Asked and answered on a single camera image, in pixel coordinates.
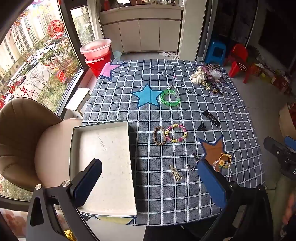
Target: light blue bucket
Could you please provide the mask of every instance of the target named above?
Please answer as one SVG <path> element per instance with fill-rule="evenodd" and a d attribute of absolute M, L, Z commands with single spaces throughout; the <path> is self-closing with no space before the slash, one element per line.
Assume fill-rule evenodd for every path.
<path fill-rule="evenodd" d="M 113 60 L 114 63 L 117 62 L 117 61 L 120 61 L 120 57 L 122 55 L 121 52 L 115 51 L 115 52 L 113 52 L 113 55 L 114 55 L 114 60 Z"/>

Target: brown braided bracelet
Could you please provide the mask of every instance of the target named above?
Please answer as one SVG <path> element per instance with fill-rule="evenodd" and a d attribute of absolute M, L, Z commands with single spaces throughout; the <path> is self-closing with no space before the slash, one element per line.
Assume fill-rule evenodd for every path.
<path fill-rule="evenodd" d="M 161 143 L 157 142 L 157 139 L 156 139 L 156 132 L 157 132 L 158 129 L 160 129 L 160 130 L 163 131 L 163 142 L 161 142 Z M 161 145 L 164 145 L 165 144 L 165 142 L 166 142 L 165 130 L 164 130 L 164 128 L 162 126 L 157 126 L 157 127 L 154 128 L 154 131 L 153 131 L 153 140 L 154 140 L 154 143 L 156 145 L 158 145 L 158 146 L 161 146 Z"/>

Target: checkered tablecloth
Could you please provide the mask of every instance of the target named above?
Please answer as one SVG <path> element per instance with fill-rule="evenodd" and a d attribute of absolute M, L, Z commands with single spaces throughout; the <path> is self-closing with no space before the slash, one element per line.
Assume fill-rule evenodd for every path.
<path fill-rule="evenodd" d="M 210 96 L 202 85 L 192 84 L 189 76 L 196 71 L 193 61 L 136 60 L 113 72 L 113 79 L 98 78 L 87 105 L 83 125 L 105 121 L 128 120 L 130 153 L 134 170 L 134 185 L 138 215 L 132 225 L 172 225 L 208 218 L 221 209 L 212 202 L 198 171 L 187 171 L 186 164 L 195 165 L 192 153 L 204 155 L 198 140 L 214 143 L 221 135 L 225 151 L 235 159 L 231 162 L 232 180 L 240 186 L 255 187 L 264 182 L 261 149 L 250 114 L 232 80 L 224 75 L 223 96 Z M 176 80 L 159 74 L 166 71 Z M 131 92 L 141 90 L 148 83 L 153 90 L 165 90 L 169 84 L 184 84 L 192 94 L 178 89 L 181 102 L 160 108 L 145 104 L 137 109 L 138 98 Z M 201 113 L 208 110 L 220 121 L 214 126 Z M 195 131 L 201 120 L 206 132 Z M 153 142 L 156 126 L 181 123 L 188 130 L 185 141 L 157 146 Z M 181 131 L 173 131 L 175 138 Z M 173 164 L 183 177 L 175 182 L 169 165 Z"/>

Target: red bucket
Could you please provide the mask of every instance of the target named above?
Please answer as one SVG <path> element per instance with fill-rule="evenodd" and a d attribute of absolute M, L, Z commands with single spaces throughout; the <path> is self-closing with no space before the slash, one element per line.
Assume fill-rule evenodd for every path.
<path fill-rule="evenodd" d="M 98 78 L 105 64 L 111 62 L 111 51 L 108 51 L 108 53 L 100 56 L 98 59 L 95 60 L 86 59 L 85 62 L 91 68 L 95 77 Z"/>

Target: leather upholstery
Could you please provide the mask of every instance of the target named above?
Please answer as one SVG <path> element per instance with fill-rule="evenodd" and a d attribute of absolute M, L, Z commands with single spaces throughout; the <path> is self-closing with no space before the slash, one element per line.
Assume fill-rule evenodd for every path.
<path fill-rule="evenodd" d="M 35 170 L 46 188 L 70 180 L 69 163 L 73 128 L 80 119 L 66 119 L 47 128 L 41 135 L 35 152 Z"/>
<path fill-rule="evenodd" d="M 0 173 L 11 183 L 33 191 L 39 180 L 35 149 L 42 133 L 62 119 L 29 98 L 15 98 L 0 111 Z"/>

